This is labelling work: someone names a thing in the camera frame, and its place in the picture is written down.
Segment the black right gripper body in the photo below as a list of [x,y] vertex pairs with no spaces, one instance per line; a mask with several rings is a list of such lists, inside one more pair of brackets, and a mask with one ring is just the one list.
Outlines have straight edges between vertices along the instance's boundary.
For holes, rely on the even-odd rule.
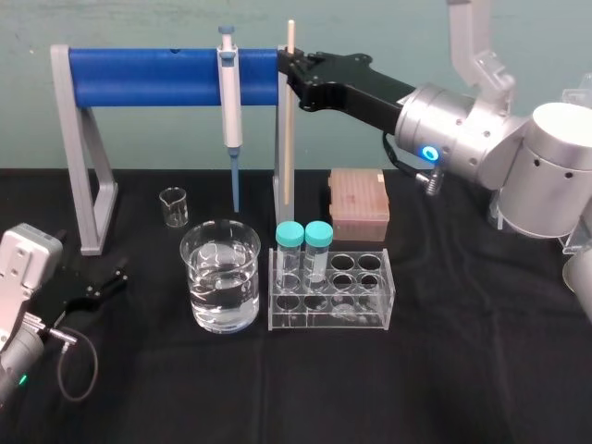
[[312,109],[335,110],[387,134],[395,132],[403,104],[415,91],[412,85],[370,67],[365,54],[314,53]]

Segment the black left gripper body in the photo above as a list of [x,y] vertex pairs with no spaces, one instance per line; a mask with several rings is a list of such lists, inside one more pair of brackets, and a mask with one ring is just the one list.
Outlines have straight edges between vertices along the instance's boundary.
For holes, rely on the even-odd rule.
[[55,277],[42,288],[42,320],[56,328],[71,313],[95,310],[99,296],[99,285],[84,277]]

